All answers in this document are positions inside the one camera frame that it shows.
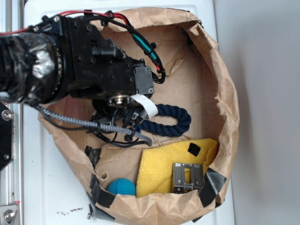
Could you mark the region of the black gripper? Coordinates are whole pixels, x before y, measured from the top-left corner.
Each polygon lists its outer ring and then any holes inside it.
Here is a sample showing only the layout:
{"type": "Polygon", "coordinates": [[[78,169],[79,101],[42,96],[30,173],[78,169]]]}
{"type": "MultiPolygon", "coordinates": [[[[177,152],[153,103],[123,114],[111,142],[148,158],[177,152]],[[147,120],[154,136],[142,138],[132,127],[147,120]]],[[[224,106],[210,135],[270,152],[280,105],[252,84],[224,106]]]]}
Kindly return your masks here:
{"type": "Polygon", "coordinates": [[[71,95],[101,100],[110,107],[138,107],[145,120],[155,116],[158,108],[151,96],[156,75],[143,60],[128,57],[112,40],[105,39],[93,20],[104,25],[112,22],[104,15],[56,15],[38,25],[39,34],[52,40],[52,55],[58,60],[47,102],[71,95]]]}

